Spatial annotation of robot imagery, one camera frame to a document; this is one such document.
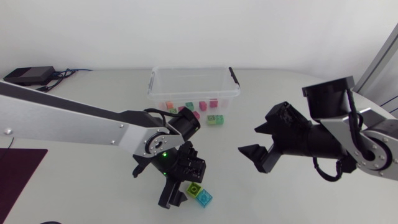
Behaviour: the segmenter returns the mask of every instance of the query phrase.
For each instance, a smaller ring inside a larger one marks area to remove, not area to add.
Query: clear plastic bin
[[[232,68],[155,67],[147,96],[163,111],[178,113],[184,106],[191,109],[203,126],[227,121],[233,98],[240,93]]]

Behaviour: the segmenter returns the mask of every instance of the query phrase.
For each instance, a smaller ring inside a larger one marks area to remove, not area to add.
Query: pink toy block
[[[197,119],[200,119],[200,114],[199,114],[198,112],[194,111],[194,112],[193,112],[193,115],[195,115],[195,117],[196,117]]]
[[[216,108],[218,106],[218,100],[217,99],[211,99],[210,100],[210,108]]]
[[[166,102],[166,107],[167,107],[167,109],[169,110],[169,109],[174,108],[174,105],[173,105],[173,103],[172,103],[171,101],[167,101],[167,102]]]
[[[202,111],[206,111],[207,110],[207,103],[204,101],[199,102],[199,108]]]

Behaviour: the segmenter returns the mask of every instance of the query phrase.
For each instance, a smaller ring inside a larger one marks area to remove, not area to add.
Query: blue toy block
[[[213,196],[211,196],[205,189],[203,189],[197,196],[197,202],[205,208],[213,199]]]

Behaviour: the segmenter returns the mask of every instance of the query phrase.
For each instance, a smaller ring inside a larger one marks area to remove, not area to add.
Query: toy block
[[[192,103],[192,102],[185,103],[185,106],[186,106],[188,109],[190,109],[190,110],[193,111],[193,103]]]
[[[216,115],[216,124],[224,124],[224,116],[223,115]]]
[[[177,112],[177,109],[175,109],[175,108],[169,109],[169,112],[170,112],[170,113],[178,113],[178,112]]]
[[[210,108],[216,108],[218,106],[217,99],[210,99]]]
[[[194,112],[193,112],[193,115],[195,115],[195,117],[196,117],[197,119],[200,119],[200,114],[199,114],[198,112],[194,111]]]
[[[216,116],[208,115],[207,116],[207,124],[209,124],[209,125],[216,124]]]
[[[202,111],[206,111],[207,110],[207,103],[204,101],[199,102],[199,108]]]
[[[198,195],[197,195],[197,202],[205,208],[213,199],[213,196],[211,196],[205,189],[203,189]]]
[[[167,102],[166,102],[166,107],[167,107],[167,109],[169,110],[169,109],[173,109],[173,108],[174,108],[174,105],[173,105],[173,103],[172,103],[171,101],[167,101]]]
[[[201,190],[202,187],[199,184],[192,182],[187,188],[187,193],[191,195],[191,197],[196,198]]]

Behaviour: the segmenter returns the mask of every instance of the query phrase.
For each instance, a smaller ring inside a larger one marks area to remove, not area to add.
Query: cable
[[[348,89],[348,102],[349,108],[351,112],[348,114],[348,122],[349,122],[349,131],[351,132],[351,138],[353,139],[354,145],[359,152],[361,152],[362,156],[368,161],[372,161],[374,159],[374,154],[371,154],[369,150],[366,150],[361,136],[361,126],[363,124],[363,118],[360,117],[358,124],[358,112],[355,108],[355,102],[353,97],[353,92]]]
[[[383,104],[382,104],[382,105],[380,105],[380,106],[384,106],[384,105],[386,105],[386,104],[390,103],[390,101],[392,101],[392,100],[396,99],[397,97],[398,97],[398,96],[396,96],[396,97],[394,97],[393,99],[391,99],[391,100],[389,100],[389,101],[387,101],[387,102],[383,103]]]
[[[171,116],[171,117],[174,117],[174,118],[182,116],[180,114],[173,114],[173,113],[169,113],[169,112],[166,112],[166,111],[158,110],[158,109],[155,109],[155,108],[148,108],[148,109],[145,109],[144,111],[147,112],[147,113],[158,113],[158,114],[160,114],[162,116],[162,119],[163,119],[163,126],[166,126],[165,115],[166,116]]]
[[[40,88],[37,88],[36,90],[43,91],[45,93],[49,92],[52,90],[54,87],[59,85],[64,79],[69,78],[71,75],[76,73],[77,71],[92,71],[90,69],[84,69],[84,68],[79,68],[79,69],[69,69],[67,68],[65,71],[62,72],[54,72],[51,76],[53,80],[57,80],[52,86],[42,86]]]
[[[13,144],[13,142],[14,142],[14,139],[15,139],[15,137],[12,137],[11,143],[10,143],[10,145],[8,146],[7,149],[11,148],[11,146],[12,146],[12,144]]]
[[[324,178],[325,180],[330,181],[330,182],[336,182],[337,180],[340,180],[340,179],[341,179],[341,176],[343,175],[343,170],[342,170],[342,168],[341,168],[342,165],[341,165],[341,161],[340,161],[340,160],[338,160],[338,161],[336,162],[336,171],[337,171],[337,174],[336,174],[335,177],[333,177],[333,176],[331,176],[331,175],[325,173],[324,171],[321,170],[321,168],[319,168],[318,159],[317,159],[316,157],[313,157],[313,158],[312,158],[312,162],[313,162],[314,168],[317,170],[317,172],[319,173],[319,175],[321,175],[321,177]]]
[[[3,159],[3,157],[7,154],[8,150],[11,148],[13,142],[14,142],[14,137],[12,137],[11,143],[10,143],[10,145],[8,145],[8,148],[6,149],[6,151],[1,155],[0,161],[1,161],[1,160]]]
[[[398,108],[393,109],[392,111],[390,111],[390,113],[392,113],[392,112],[394,112],[394,111],[396,111],[396,110],[398,110]]]

